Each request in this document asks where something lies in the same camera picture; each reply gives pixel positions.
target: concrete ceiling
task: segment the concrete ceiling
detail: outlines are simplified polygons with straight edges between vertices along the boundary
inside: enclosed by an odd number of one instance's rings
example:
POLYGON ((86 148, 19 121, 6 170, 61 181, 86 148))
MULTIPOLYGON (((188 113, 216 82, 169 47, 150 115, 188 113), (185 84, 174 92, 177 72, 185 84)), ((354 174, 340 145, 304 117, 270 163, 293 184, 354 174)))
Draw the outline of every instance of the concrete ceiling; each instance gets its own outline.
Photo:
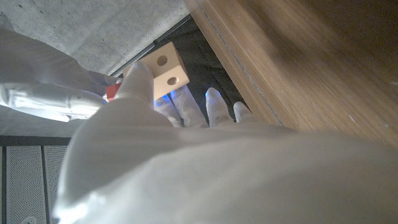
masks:
MULTIPOLYGON (((183 0, 0 1, 14 30, 110 75, 188 11, 183 0)), ((63 123, 0 106, 0 135, 71 137, 83 121, 63 123)))

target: ventilation grate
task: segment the ventilation grate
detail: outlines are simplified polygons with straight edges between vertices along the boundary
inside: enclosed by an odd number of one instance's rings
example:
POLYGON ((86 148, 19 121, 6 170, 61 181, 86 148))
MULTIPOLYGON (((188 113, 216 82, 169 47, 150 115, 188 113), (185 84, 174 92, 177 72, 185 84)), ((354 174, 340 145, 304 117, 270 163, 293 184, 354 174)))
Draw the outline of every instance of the ventilation grate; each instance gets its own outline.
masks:
POLYGON ((58 176, 62 166, 66 146, 44 146, 47 192, 49 194, 49 210, 51 224, 57 224, 58 219, 52 218, 52 208, 57 199, 58 176))
POLYGON ((7 147, 7 223, 28 217, 45 223, 45 200, 40 146, 7 147))

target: wooden block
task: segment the wooden block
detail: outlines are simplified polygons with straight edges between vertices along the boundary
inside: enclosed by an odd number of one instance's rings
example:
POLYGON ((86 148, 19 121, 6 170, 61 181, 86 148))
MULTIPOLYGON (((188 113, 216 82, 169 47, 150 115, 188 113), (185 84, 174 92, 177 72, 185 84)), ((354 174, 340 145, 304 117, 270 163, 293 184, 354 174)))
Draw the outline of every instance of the wooden block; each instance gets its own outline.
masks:
MULTIPOLYGON (((154 75, 154 99, 170 93, 189 83, 184 64, 172 42, 157 49, 140 60, 154 75)), ((131 65, 123 70, 123 76, 131 65)))

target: finger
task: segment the finger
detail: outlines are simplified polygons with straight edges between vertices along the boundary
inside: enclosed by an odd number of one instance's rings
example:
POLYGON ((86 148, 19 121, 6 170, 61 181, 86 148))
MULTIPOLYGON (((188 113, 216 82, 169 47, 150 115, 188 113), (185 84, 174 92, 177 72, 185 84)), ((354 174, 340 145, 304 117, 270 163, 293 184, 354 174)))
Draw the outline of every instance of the finger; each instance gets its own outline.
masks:
POLYGON ((209 88, 206 92, 206 108, 210 127, 234 122, 228 113, 224 99, 214 88, 209 88))
POLYGON ((115 96, 120 98, 138 98, 153 107, 154 77, 146 64, 137 62, 130 67, 115 96))
POLYGON ((236 122, 256 122, 257 118, 253 116, 250 110, 242 103, 236 102, 234 104, 234 112, 236 117, 236 122))
POLYGON ((173 104, 185 127, 208 128, 206 118, 201 113, 198 104, 185 85, 171 92, 173 104))
POLYGON ((177 113, 169 96, 165 95, 154 101, 155 111, 164 115, 173 124, 175 128, 182 127, 180 116, 177 113))

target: wooden surface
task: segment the wooden surface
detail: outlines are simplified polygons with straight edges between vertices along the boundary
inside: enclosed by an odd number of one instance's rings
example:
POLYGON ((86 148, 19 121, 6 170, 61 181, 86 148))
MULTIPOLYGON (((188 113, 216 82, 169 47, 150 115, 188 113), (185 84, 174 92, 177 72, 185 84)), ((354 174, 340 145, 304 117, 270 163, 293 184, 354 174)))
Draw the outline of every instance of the wooden surface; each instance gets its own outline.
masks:
MULTIPOLYGON (((184 64, 172 42, 140 59, 154 75, 154 99, 189 83, 184 64)), ((123 70, 125 77, 132 65, 123 70)))
POLYGON ((398 147, 393 1, 185 0, 251 111, 398 147))

